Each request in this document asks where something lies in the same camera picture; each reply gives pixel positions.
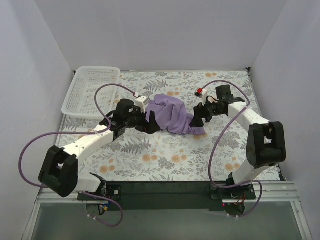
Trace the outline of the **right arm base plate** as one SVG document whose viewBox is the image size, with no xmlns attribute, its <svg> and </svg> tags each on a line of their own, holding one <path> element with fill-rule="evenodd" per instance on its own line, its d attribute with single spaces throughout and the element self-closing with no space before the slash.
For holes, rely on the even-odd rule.
<svg viewBox="0 0 320 240">
<path fill-rule="evenodd" d="M 256 193 L 252 184 L 245 184 L 233 188 L 220 188 L 211 185 L 208 195 L 212 200 L 255 200 Z"/>
</svg>

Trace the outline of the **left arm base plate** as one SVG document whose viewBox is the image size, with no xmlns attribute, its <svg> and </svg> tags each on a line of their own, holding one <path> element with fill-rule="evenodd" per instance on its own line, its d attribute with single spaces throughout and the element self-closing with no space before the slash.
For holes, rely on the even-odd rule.
<svg viewBox="0 0 320 240">
<path fill-rule="evenodd" d="M 78 201 L 101 201 L 103 198 L 108 198 L 114 201 L 119 201 L 122 198 L 122 186 L 120 184 L 102 183 L 96 192 L 91 193 L 92 196 L 88 196 L 84 193 L 78 193 Z"/>
</svg>

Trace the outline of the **purple t shirt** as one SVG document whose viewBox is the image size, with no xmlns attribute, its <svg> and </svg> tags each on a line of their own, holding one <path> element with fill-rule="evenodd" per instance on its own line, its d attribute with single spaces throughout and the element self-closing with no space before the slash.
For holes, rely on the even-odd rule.
<svg viewBox="0 0 320 240">
<path fill-rule="evenodd" d="M 193 115 L 190 114 L 185 103 L 173 96 L 157 94 L 146 107 L 146 119 L 149 120 L 154 112 L 156 123 L 162 131 L 176 135 L 204 135 L 203 127 L 191 127 Z"/>
</svg>

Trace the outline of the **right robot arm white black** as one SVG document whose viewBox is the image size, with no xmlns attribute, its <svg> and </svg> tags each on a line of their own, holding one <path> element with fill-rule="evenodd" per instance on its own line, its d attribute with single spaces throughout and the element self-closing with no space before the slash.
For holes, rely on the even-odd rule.
<svg viewBox="0 0 320 240">
<path fill-rule="evenodd" d="M 197 89 L 194 94 L 201 103 L 193 109 L 191 127 L 203 127 L 214 116 L 226 115 L 247 132 L 246 160 L 229 175 L 224 186 L 227 195 L 237 199 L 245 192 L 243 185 L 250 184 L 263 171 L 285 161 L 284 126 L 250 109 L 249 99 L 235 97 L 228 84 L 216 88 L 216 97 L 212 101 L 204 88 Z"/>
</svg>

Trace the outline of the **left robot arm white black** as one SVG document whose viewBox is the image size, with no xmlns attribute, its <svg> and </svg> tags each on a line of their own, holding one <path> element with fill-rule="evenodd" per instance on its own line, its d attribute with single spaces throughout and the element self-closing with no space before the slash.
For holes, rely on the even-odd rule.
<svg viewBox="0 0 320 240">
<path fill-rule="evenodd" d="M 126 129 L 136 129 L 149 135 L 160 131 L 154 111 L 147 112 L 149 97 L 134 101 L 121 99 L 116 109 L 108 114 L 92 131 L 64 147 L 51 147 L 45 156 L 38 179 L 65 198 L 72 192 L 88 192 L 95 200 L 107 196 L 107 182 L 97 174 L 80 174 L 79 165 L 100 148 L 122 136 Z"/>
</svg>

